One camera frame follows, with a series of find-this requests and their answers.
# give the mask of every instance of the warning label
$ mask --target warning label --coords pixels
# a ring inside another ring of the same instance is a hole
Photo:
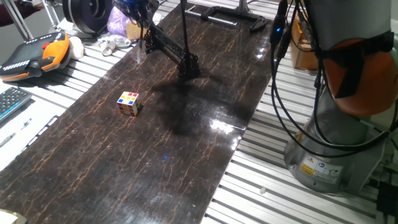
[[[327,164],[316,157],[306,155],[300,170],[317,180],[334,184],[340,176],[343,166]]]

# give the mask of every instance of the cardboard box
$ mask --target cardboard box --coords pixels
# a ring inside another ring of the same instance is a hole
[[[290,48],[294,68],[318,70],[318,59],[316,58],[315,53],[306,52],[311,50],[311,46],[300,29],[300,19],[297,15],[293,22]]]

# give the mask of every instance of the rubik's cube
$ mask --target rubik's cube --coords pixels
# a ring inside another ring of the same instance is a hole
[[[118,100],[118,106],[122,114],[137,116],[142,109],[141,99],[138,93],[123,92]]]

